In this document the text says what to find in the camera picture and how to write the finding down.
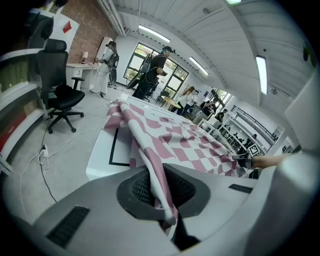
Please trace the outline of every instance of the chair armrest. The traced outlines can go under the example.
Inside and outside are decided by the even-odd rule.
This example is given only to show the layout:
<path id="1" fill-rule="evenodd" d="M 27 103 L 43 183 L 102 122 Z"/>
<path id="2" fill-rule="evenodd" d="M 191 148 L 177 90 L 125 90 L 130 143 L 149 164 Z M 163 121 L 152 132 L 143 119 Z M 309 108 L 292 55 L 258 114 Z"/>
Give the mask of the chair armrest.
<path id="1" fill-rule="evenodd" d="M 74 85 L 73 85 L 73 89 L 76 90 L 77 89 L 77 85 L 79 81 L 84 81 L 85 79 L 82 77 L 71 77 L 71 79 L 74 80 Z"/>
<path id="2" fill-rule="evenodd" d="M 85 79 L 82 77 L 71 77 L 71 79 L 76 80 L 76 81 L 84 81 Z"/>

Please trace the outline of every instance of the yellow table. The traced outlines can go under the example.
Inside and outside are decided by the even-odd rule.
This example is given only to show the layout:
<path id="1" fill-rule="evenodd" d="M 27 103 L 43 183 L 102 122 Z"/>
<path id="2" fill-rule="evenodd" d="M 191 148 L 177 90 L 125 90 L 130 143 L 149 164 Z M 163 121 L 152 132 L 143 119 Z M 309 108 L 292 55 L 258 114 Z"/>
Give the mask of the yellow table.
<path id="1" fill-rule="evenodd" d="M 161 96 L 162 99 L 164 99 L 165 102 L 168 102 L 170 105 L 176 107 L 177 109 L 181 109 L 181 106 L 178 105 L 177 103 L 175 103 L 174 100 L 172 100 L 171 98 L 169 97 L 166 97 L 166 96 Z"/>

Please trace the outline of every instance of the chair seat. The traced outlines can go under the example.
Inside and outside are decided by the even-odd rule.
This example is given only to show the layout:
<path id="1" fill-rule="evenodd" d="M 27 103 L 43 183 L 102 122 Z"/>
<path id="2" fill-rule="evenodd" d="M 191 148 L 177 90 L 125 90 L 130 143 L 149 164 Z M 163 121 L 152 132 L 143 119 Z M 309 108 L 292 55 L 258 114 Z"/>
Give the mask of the chair seat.
<path id="1" fill-rule="evenodd" d="M 80 90 L 74 90 L 68 85 L 59 85 L 54 94 L 56 98 L 48 100 L 49 108 L 57 110 L 66 110 L 77 105 L 84 97 L 85 93 Z"/>

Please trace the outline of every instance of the ceiling light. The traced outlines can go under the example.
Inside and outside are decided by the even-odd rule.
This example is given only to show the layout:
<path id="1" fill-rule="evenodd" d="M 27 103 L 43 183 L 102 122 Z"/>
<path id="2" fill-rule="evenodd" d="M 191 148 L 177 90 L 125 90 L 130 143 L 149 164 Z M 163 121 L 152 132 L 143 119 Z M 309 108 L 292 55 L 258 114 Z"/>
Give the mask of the ceiling light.
<path id="1" fill-rule="evenodd" d="M 167 43 L 169 43 L 169 42 L 171 41 L 169 38 L 166 38 L 166 37 L 164 37 L 163 35 L 155 32 L 155 31 L 153 31 L 153 30 L 151 30 L 150 28 L 147 28 L 147 27 L 145 27 L 145 26 L 139 25 L 139 29 L 142 29 L 142 30 L 147 31 L 147 32 L 149 32 L 149 33 L 151 33 L 151 34 L 154 34 L 155 36 L 157 36 L 158 38 L 161 38 L 162 40 L 166 41 Z"/>
<path id="2" fill-rule="evenodd" d="M 233 4 L 238 4 L 241 2 L 241 0 L 226 0 L 230 5 L 233 5 Z"/>
<path id="3" fill-rule="evenodd" d="M 268 93 L 268 78 L 267 78 L 267 66 L 266 59 L 261 56 L 255 57 L 256 64 L 258 65 L 260 89 L 263 94 Z"/>
<path id="4" fill-rule="evenodd" d="M 209 75 L 208 72 L 205 71 L 205 69 L 204 69 L 193 57 L 190 57 L 189 59 L 190 59 L 194 64 L 196 64 L 197 67 L 203 71 L 203 73 L 205 73 L 206 75 Z"/>

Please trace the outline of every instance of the chair base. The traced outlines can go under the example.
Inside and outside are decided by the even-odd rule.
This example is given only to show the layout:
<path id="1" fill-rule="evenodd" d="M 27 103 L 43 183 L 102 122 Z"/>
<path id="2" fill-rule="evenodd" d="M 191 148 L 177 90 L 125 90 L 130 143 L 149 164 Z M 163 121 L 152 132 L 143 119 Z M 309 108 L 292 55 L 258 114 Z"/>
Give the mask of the chair base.
<path id="1" fill-rule="evenodd" d="M 61 111 L 57 111 L 56 109 L 52 110 L 49 113 L 50 118 L 52 118 L 53 116 L 57 116 L 52 123 L 50 123 L 50 125 L 48 126 L 48 132 L 49 134 L 53 133 L 52 127 L 60 120 L 60 119 L 64 119 L 67 124 L 70 126 L 71 131 L 73 133 L 75 133 L 77 131 L 76 128 L 74 128 L 68 118 L 68 116 L 76 116 L 76 115 L 80 115 L 81 118 L 83 118 L 85 116 L 85 114 L 83 112 L 74 112 L 74 111 L 69 111 L 71 110 L 71 108 L 66 109 L 66 110 L 61 110 Z"/>

